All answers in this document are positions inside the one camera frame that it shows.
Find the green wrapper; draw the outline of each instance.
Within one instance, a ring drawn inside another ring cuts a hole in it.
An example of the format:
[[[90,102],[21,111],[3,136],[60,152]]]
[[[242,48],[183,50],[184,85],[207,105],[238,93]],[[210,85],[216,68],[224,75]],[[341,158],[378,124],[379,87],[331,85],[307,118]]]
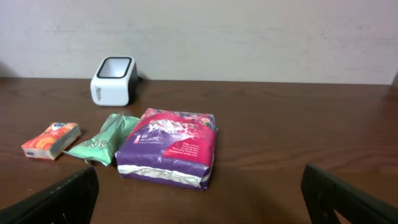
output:
[[[99,161],[107,166],[138,120],[139,118],[133,116],[123,116],[122,113],[111,114],[96,136],[64,153],[83,158],[86,162]]]

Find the wooden table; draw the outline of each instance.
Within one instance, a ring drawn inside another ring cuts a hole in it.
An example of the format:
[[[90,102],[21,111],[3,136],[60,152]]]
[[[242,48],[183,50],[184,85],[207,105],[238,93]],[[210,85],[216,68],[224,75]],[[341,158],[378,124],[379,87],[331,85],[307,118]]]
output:
[[[0,79],[0,208],[88,166],[25,158],[20,145],[51,122],[93,137],[111,113],[148,108],[214,114],[220,129],[204,192],[122,179],[96,166],[92,223],[310,223],[305,164],[398,205],[398,90],[385,85],[144,81],[126,107],[100,107],[89,80]]]

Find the white device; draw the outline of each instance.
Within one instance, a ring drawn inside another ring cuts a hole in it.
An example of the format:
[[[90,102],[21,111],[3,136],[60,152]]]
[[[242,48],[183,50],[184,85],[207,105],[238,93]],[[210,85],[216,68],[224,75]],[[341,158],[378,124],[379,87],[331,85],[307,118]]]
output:
[[[91,80],[91,97],[97,105],[125,106],[131,101],[137,82],[132,57],[107,57]]]

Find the purple package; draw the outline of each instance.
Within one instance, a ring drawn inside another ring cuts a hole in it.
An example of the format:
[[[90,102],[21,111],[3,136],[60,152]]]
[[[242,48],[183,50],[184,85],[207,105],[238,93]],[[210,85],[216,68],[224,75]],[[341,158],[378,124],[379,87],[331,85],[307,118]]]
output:
[[[216,130],[211,114],[149,108],[115,154],[118,171],[123,177],[207,189]]]

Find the small orange packet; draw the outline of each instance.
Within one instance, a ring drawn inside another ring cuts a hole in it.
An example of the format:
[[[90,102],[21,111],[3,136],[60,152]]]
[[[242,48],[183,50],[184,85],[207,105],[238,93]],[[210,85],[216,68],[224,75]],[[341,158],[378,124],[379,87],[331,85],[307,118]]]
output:
[[[21,147],[26,157],[55,160],[80,135],[76,123],[52,123],[41,135]]]

